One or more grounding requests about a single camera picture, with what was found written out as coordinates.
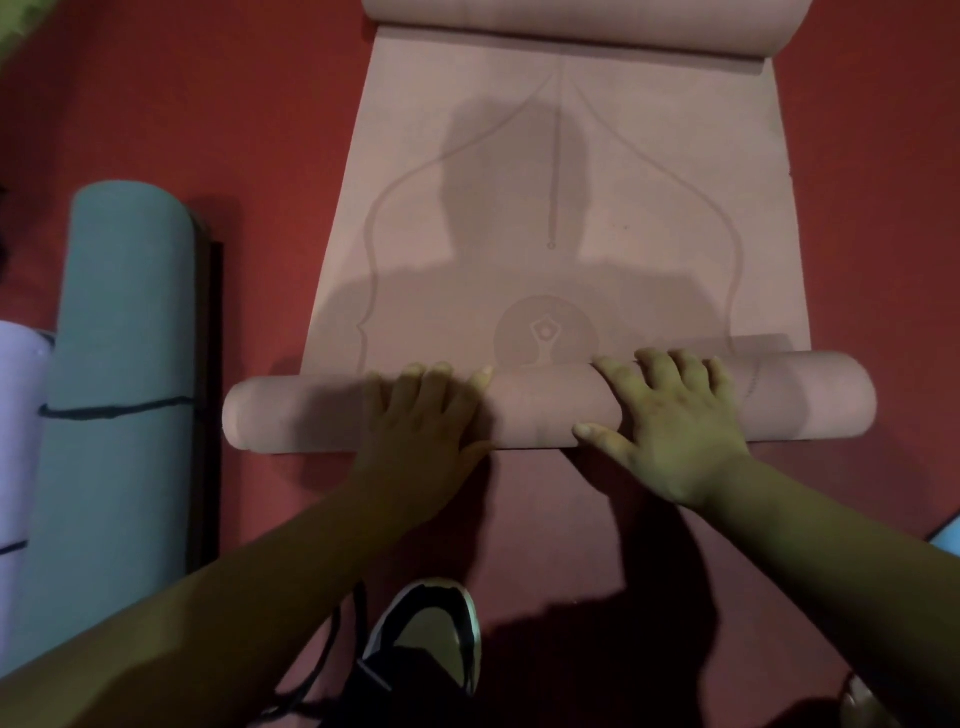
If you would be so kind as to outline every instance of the circular logo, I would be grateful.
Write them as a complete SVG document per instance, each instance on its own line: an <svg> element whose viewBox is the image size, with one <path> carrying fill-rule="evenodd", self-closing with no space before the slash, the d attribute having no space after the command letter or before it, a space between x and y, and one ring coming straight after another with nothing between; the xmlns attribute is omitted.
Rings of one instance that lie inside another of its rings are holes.
<svg viewBox="0 0 960 728"><path fill-rule="evenodd" d="M599 348L600 337L587 314L556 296L514 303L493 336L493 355L500 367L584 364Z"/></svg>

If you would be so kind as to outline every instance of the yoga mat strap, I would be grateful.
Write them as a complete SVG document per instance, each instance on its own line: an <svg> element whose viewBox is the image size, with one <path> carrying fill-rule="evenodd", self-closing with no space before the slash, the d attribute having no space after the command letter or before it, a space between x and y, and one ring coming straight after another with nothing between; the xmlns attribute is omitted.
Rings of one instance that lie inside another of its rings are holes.
<svg viewBox="0 0 960 728"><path fill-rule="evenodd" d="M192 397L170 397L166 400L154 400L141 404L113 404L103 407L78 407L76 409L51 409L46 404L40 407L40 417L46 420L72 420L73 422L89 422L91 420L116 420L126 415L137 415L141 412L150 412L164 407L176 407L182 404L193 404Z"/></svg>

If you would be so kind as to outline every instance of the rolled yoga mat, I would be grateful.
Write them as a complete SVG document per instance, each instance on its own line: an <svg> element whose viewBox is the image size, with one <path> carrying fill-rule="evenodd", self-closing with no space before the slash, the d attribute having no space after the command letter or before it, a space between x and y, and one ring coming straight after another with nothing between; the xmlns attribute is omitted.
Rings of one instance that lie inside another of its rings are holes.
<svg viewBox="0 0 960 728"><path fill-rule="evenodd" d="M876 392L856 361L836 352L791 352L727 361L740 423L750 441L855 437L876 415ZM353 451L361 437L361 380L262 376L233 387L224 433L254 452ZM571 428L592 422L618 429L624 412L589 364L498 371L472 438L501 449L569 448Z"/></svg>
<svg viewBox="0 0 960 728"><path fill-rule="evenodd" d="M77 194L5 671L185 574L194 285L180 202L138 182Z"/></svg>
<svg viewBox="0 0 960 728"><path fill-rule="evenodd" d="M34 502L46 402L50 342L31 328L0 321L0 661L12 632Z"/></svg>

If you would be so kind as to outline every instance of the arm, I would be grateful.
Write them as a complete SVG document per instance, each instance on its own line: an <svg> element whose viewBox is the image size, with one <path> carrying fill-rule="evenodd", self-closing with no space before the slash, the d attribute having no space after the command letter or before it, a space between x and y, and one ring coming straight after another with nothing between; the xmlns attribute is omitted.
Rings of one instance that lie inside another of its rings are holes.
<svg viewBox="0 0 960 728"><path fill-rule="evenodd" d="M644 376L597 362L633 414L633 441L598 425L577 425L577 436L727 536L888 707L927 723L936 719L931 709L960 719L960 561L751 457L718 360L651 350L637 357Z"/></svg>
<svg viewBox="0 0 960 728"><path fill-rule="evenodd" d="M0 725L246 724L371 560L435 516L491 451L460 449L489 379L475 375L445 410L449 367L408 368L389 407L370 379L347 482L0 681Z"/></svg>

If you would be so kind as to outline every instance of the rolled end of yoga mat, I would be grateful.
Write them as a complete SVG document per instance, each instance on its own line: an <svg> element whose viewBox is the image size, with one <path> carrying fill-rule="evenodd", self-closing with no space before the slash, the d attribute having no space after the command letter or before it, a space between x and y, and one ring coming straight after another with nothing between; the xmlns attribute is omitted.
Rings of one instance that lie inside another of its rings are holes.
<svg viewBox="0 0 960 728"><path fill-rule="evenodd" d="M727 361L740 424L752 442L855 437L876 416L866 370L835 352L791 352ZM362 381L342 376L262 376L224 402L224 433L235 448L262 453L356 450ZM498 371L470 436L500 449L574 447L571 428L619 429L625 413L589 364Z"/></svg>
<svg viewBox="0 0 960 728"><path fill-rule="evenodd" d="M5 670L185 574L195 255L189 212L156 187L101 182L74 198Z"/></svg>

